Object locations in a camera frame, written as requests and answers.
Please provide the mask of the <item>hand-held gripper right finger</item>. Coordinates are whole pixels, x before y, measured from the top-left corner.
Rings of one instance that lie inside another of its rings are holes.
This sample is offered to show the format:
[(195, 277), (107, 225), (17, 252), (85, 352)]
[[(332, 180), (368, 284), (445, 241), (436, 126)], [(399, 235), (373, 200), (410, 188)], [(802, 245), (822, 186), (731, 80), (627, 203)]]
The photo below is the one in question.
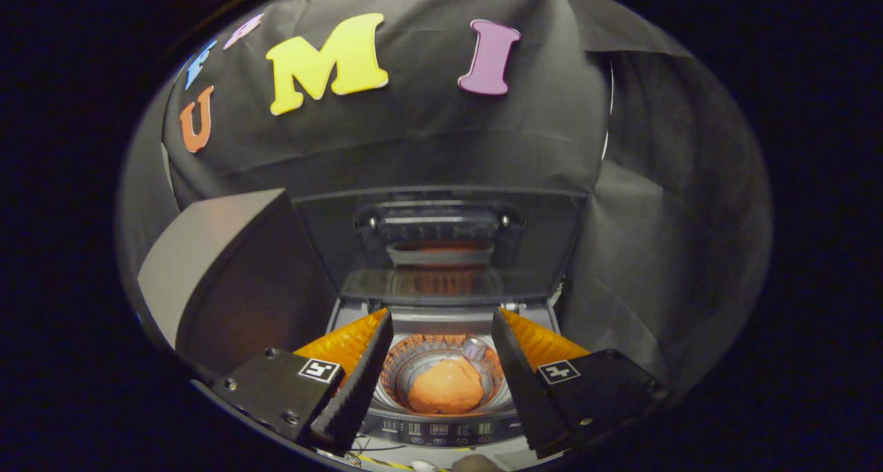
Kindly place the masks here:
[(666, 387), (624, 353), (588, 352), (498, 308), (491, 335), (528, 447), (539, 458), (586, 453), (642, 424)]

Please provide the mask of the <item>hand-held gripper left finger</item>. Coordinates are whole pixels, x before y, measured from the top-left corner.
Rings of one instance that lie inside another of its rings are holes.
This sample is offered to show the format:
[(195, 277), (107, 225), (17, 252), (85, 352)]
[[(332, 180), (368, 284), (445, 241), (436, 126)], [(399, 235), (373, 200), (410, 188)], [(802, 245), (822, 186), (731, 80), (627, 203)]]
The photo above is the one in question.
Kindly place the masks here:
[(229, 406), (259, 431), (302, 447), (335, 455), (349, 452), (373, 399), (393, 340), (387, 308), (351, 322), (364, 343), (357, 344), (351, 369), (318, 355), (268, 347), (210, 387), (211, 398)]

